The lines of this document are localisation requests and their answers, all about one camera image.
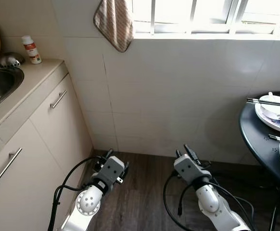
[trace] black table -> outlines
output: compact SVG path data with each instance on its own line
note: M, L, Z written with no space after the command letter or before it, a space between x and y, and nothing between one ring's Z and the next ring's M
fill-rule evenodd
M280 96L280 91L273 94ZM242 137L254 157L275 177L277 183L280 183L279 142L268 138L268 134L280 136L280 132L267 126L257 117L253 103L246 103L239 123Z

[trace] towel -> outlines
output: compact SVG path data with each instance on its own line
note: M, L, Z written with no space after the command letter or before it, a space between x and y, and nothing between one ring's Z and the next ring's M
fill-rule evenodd
M101 0L93 22L119 52L127 50L134 36L126 0Z

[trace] robotic arm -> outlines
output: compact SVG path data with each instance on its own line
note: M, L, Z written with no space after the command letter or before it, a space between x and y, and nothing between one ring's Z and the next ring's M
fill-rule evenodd
M111 156L104 164L98 165L100 170L91 176L89 186L78 195L72 213L58 231L86 231L100 208L101 198L112 190L116 181L123 182L127 167L117 157Z
M214 224L218 231L250 231L243 219L229 207L228 202L210 185L212 175L203 170L196 153L184 145L188 154L174 161L174 169L187 182L192 184L199 199L199 208Z

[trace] windowsill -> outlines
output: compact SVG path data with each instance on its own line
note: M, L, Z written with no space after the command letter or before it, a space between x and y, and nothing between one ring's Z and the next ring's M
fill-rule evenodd
M228 40L280 40L280 35L272 34L179 34L179 33L160 33L151 35L149 33L136 33L134 39L228 39Z

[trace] wooden floor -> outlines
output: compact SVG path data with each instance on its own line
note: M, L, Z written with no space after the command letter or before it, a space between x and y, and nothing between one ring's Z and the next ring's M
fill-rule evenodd
M129 161L129 172L122 185L116 184L102 200L101 208L90 224L90 231L181 231L168 216L163 204L163 186L173 170L175 158L143 154L116 153L122 161ZM210 172L223 172L255 182L267 183L266 173L259 167L213 163ZM93 172L87 170L84 182ZM259 231L267 231L271 211L276 200L274 191L254 189L241 183L216 177L221 186L235 196L250 201L255 207L255 223ZM183 200L183 215L177 213L178 200L185 182L173 178L167 189L167 203L178 220L194 231L215 231L210 220L198 208L194 190L190 188ZM235 202L226 198L232 210L239 213ZM280 231L280 213L275 231Z

